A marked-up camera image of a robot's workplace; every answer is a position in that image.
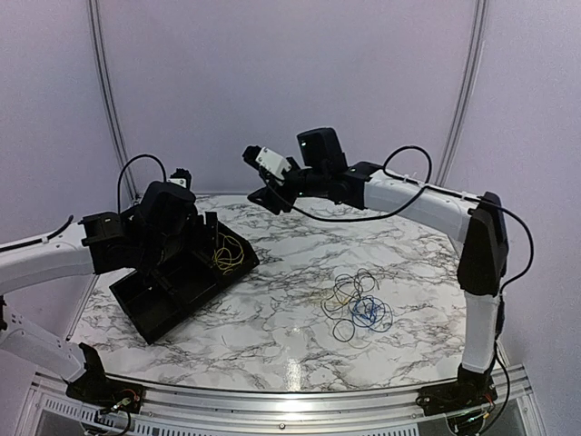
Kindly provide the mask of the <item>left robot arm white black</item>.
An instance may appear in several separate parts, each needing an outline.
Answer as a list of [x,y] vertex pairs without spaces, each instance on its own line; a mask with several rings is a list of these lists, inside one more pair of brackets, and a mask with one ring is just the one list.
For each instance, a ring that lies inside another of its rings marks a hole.
[[[148,275],[182,253],[197,248],[196,196],[175,173],[152,182],[140,202],[122,213],[98,213],[53,233],[1,248],[1,294],[72,276],[134,269]],[[76,343],[64,344],[46,329],[17,319],[1,333],[1,347],[74,383],[91,368]]]

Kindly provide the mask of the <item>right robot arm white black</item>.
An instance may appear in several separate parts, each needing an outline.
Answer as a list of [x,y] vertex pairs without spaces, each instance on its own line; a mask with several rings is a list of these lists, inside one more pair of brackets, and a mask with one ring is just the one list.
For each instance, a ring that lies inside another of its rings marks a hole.
[[507,269],[507,232],[499,198],[446,191],[428,181],[389,173],[386,165],[348,164],[339,137],[330,127],[297,137],[302,164],[259,145],[249,145],[243,161],[263,180],[249,194],[271,213],[288,213],[300,197],[320,198],[359,210],[376,219],[401,216],[461,243],[457,277],[466,298],[466,342],[458,382],[483,389],[494,367],[499,329],[501,280]]

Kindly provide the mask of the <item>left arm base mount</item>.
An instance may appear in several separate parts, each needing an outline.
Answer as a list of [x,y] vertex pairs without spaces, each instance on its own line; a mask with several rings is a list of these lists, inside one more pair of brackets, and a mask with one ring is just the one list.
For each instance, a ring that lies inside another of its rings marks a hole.
[[76,381],[66,383],[65,394],[74,400],[92,404],[103,413],[137,413],[142,406],[141,384],[112,379],[100,372],[86,372]]

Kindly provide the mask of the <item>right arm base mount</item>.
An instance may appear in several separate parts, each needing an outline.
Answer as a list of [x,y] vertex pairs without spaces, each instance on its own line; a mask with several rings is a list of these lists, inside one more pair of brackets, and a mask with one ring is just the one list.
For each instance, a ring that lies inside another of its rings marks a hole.
[[420,388],[416,404],[426,416],[491,405],[498,398],[491,375],[496,360],[497,353],[493,351],[491,363],[483,372],[472,371],[462,362],[454,381]]

